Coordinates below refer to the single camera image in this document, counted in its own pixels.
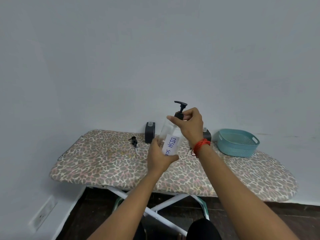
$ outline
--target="clear plastic bottle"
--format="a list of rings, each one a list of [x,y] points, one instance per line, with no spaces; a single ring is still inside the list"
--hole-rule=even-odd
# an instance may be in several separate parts
[[[187,106],[186,103],[180,101],[174,101],[180,104],[180,111],[175,113],[175,117],[183,120],[183,109]],[[161,130],[158,138],[158,145],[162,149],[162,153],[166,156],[175,155],[178,152],[180,143],[182,141],[183,135],[178,126],[173,124],[171,121],[167,120]]]

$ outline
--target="red string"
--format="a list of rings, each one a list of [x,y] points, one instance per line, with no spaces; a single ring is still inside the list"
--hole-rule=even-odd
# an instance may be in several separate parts
[[[210,146],[210,141],[208,141],[207,139],[202,139],[201,141],[199,141],[195,146],[194,146],[194,149],[193,149],[193,152],[194,152],[194,155],[196,158],[198,158],[198,152],[200,150],[200,148],[203,146],[203,145],[209,145]]]

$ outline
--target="blue plastic basket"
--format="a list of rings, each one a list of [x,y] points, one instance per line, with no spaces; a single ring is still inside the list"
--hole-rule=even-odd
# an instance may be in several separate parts
[[[219,130],[218,148],[229,156],[250,157],[257,149],[260,141],[253,134],[240,129]]]

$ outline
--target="wall outlet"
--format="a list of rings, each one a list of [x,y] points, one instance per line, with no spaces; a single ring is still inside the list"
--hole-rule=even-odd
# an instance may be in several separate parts
[[[38,212],[34,215],[34,217],[29,222],[29,228],[32,233],[35,233],[42,223],[45,221],[47,216],[50,214],[52,209],[56,206],[57,201],[54,196],[50,196],[50,198],[44,203],[44,205],[38,210]]]

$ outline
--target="dark wooden floor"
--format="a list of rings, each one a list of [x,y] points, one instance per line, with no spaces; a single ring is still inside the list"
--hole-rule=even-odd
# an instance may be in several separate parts
[[[170,195],[153,193],[148,207],[169,199]],[[67,219],[57,240],[86,240],[112,213],[117,196],[107,189],[87,188]],[[206,202],[210,221],[222,239],[238,239],[234,228],[218,198],[202,197]],[[266,203],[301,240],[320,240],[320,207],[291,203]],[[187,230],[190,224],[203,218],[200,205],[187,197],[158,212]]]

